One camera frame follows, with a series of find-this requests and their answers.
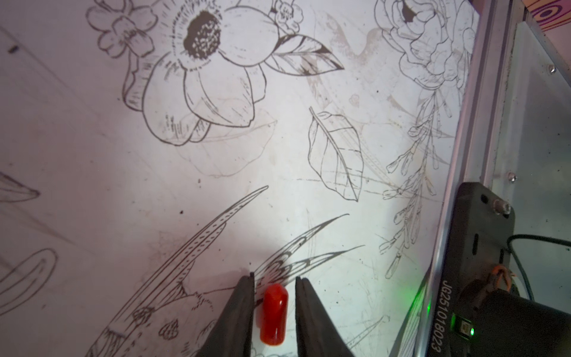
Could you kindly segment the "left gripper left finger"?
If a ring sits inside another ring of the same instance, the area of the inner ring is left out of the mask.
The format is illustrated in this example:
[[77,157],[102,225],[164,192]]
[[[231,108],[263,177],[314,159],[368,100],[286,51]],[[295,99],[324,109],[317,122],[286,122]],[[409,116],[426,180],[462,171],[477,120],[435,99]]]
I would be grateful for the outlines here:
[[254,273],[240,278],[218,321],[196,356],[251,355],[255,308]]

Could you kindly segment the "red screw sleeve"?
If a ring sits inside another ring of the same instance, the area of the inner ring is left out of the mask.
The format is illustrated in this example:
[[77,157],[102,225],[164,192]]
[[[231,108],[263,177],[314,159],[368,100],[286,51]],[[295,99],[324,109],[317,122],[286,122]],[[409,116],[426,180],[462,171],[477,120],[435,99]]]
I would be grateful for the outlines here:
[[265,291],[262,307],[260,340],[269,346],[281,345],[286,336],[288,291],[281,284],[272,284]]

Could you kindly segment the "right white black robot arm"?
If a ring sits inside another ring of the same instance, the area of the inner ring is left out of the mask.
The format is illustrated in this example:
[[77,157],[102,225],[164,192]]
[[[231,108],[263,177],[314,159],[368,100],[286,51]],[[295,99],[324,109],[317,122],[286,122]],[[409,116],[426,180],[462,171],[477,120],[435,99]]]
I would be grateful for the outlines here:
[[514,224],[509,203],[482,184],[457,189],[427,356],[570,355],[570,314],[514,289]]

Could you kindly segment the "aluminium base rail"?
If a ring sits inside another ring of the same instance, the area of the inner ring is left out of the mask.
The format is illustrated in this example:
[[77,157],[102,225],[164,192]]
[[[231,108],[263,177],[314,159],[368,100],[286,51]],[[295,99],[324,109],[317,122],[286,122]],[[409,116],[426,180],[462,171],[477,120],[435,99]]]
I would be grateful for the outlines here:
[[570,232],[570,68],[521,1],[432,1],[445,49],[425,66],[422,123],[462,101],[434,257],[391,350],[425,356],[451,343],[445,310],[494,266],[510,266],[513,232]]

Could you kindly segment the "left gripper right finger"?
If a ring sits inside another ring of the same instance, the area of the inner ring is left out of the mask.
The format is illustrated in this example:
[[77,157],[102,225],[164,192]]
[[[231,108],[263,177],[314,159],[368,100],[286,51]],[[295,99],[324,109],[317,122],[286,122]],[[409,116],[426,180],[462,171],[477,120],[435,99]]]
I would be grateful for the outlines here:
[[295,327],[299,357],[354,357],[307,278],[295,281]]

